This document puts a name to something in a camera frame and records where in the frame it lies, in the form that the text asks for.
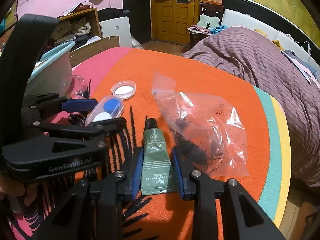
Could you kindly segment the clear round lid dish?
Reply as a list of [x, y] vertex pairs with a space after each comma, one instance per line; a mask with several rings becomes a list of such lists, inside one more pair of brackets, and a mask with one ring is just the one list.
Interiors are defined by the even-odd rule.
[[111, 92], [113, 96], [127, 100], [135, 95], [136, 83], [132, 80], [119, 81], [112, 86]]

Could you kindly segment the white sofa headboard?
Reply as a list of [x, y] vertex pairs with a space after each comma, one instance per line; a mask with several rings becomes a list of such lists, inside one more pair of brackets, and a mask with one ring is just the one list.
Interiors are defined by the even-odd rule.
[[267, 35], [267, 38], [271, 41], [278, 40], [280, 45], [285, 50], [291, 50], [295, 53], [296, 57], [304, 62], [311, 63], [313, 60], [308, 52], [302, 48], [302, 45], [297, 44], [291, 37], [288, 37], [281, 31], [274, 29], [268, 24], [261, 22], [251, 16], [242, 14], [240, 12], [225, 9], [222, 17], [222, 25], [228, 27], [241, 26], [251, 30], [258, 29]]

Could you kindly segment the light blue plastic basin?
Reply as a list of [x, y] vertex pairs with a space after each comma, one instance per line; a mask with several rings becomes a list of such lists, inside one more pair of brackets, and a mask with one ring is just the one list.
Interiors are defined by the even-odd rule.
[[28, 80], [25, 96], [67, 94], [72, 81], [70, 53], [74, 46], [74, 41], [65, 42], [42, 55]]

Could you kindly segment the white cabinet on wheels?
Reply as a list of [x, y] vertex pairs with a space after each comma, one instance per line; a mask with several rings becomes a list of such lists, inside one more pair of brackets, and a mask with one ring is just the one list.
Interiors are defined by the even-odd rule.
[[99, 22], [103, 38], [119, 37], [119, 46], [131, 48], [130, 20], [127, 16]]

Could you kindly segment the contact lens case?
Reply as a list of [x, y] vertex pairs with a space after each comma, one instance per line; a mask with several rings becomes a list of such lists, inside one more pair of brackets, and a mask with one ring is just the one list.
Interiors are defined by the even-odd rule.
[[119, 118], [124, 112], [123, 100], [116, 96], [105, 96], [93, 108], [85, 120], [85, 126], [98, 121]]

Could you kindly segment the wooden door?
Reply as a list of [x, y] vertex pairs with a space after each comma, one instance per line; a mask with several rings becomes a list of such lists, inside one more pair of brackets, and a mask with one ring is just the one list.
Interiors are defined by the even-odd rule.
[[198, 0], [150, 1], [152, 39], [189, 46], [187, 29], [199, 19]]

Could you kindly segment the purple striped duvet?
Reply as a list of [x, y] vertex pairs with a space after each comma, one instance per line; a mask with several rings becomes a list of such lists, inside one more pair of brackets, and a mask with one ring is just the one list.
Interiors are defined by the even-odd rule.
[[268, 38], [229, 27], [197, 42], [183, 57], [224, 70], [273, 96], [282, 106], [290, 134], [292, 174], [319, 187], [319, 88]]

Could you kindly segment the long cardboard box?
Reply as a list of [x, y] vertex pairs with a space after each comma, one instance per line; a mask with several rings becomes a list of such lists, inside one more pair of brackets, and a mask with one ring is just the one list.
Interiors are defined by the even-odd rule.
[[85, 45], [84, 47], [71, 52], [71, 67], [73, 68], [103, 51], [116, 47], [119, 47], [119, 36], [109, 36]]

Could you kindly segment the wooden shelf unit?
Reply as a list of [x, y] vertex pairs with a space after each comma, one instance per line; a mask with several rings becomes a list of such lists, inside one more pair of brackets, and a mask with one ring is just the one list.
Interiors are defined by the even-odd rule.
[[74, 41], [84, 35], [102, 37], [96, 8], [74, 12], [60, 18], [33, 14], [26, 15], [44, 22], [55, 23], [58, 21], [56, 28], [49, 37], [47, 48], [56, 47], [67, 41]]

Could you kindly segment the green cosmetic tube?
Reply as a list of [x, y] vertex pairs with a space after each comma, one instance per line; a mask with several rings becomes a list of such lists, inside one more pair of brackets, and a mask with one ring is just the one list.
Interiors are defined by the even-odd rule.
[[154, 118], [146, 119], [143, 144], [141, 194], [149, 196], [174, 192], [176, 186], [171, 160], [163, 132]]

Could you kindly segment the small dark side table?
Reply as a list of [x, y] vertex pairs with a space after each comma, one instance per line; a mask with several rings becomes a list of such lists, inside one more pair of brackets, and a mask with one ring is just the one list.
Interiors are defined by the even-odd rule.
[[192, 48], [200, 40], [212, 35], [211, 33], [203, 33], [195, 28], [187, 28], [187, 32], [190, 35], [189, 46]]

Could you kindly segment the clear plastic bag dried leaves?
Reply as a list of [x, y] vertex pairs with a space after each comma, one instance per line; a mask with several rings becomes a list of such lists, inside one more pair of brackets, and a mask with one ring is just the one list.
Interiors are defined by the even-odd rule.
[[153, 77], [151, 93], [183, 159], [211, 178], [249, 175], [246, 130], [230, 102], [176, 91], [175, 80], [160, 73]]

